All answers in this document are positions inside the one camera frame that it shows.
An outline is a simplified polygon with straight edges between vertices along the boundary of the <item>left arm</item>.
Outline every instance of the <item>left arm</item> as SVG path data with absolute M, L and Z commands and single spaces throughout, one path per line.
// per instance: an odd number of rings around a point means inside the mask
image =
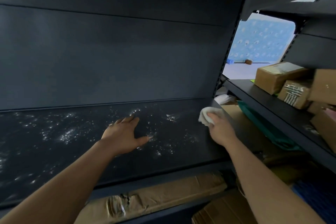
M 11 210 L 0 224 L 71 224 L 111 160 L 145 144 L 134 138 L 139 118 L 117 120 L 86 153 Z

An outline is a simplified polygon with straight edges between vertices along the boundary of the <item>cleaning cloth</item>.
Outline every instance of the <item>cleaning cloth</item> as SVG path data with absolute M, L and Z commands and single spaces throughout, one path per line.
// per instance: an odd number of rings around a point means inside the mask
M 220 118 L 225 118 L 224 110 L 222 108 L 205 107 L 201 110 L 198 118 L 198 121 L 202 122 L 205 126 L 209 126 L 210 123 L 215 124 L 207 115 L 208 112 L 214 113 Z

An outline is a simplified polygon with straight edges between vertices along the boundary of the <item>left hand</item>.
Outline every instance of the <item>left hand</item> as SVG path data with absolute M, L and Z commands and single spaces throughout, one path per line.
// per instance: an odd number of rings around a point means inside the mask
M 133 117 L 122 118 L 117 120 L 115 124 L 109 125 L 104 131 L 101 140 L 97 143 L 102 144 L 104 148 L 115 155 L 131 152 L 147 143 L 148 136 L 134 138 L 134 129 L 139 122 L 139 118 Z

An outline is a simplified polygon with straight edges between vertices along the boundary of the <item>blue wall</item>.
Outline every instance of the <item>blue wall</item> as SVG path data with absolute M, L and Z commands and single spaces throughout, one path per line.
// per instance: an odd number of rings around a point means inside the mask
M 294 22 L 286 20 L 241 21 L 228 58 L 235 62 L 244 62 L 246 59 L 253 62 L 277 62 L 292 40 L 294 30 Z

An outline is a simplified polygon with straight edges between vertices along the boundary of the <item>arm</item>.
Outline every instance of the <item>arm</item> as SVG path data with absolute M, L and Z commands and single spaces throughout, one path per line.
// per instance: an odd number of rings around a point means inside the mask
M 236 169 L 246 199 L 259 224 L 323 224 L 317 213 L 269 170 L 236 137 L 230 123 L 213 113 L 210 134 L 224 146 Z
M 74 223 L 110 161 L 148 141 L 149 137 L 134 138 L 138 122 L 131 116 L 110 125 L 100 141 L 11 210 L 0 224 Z

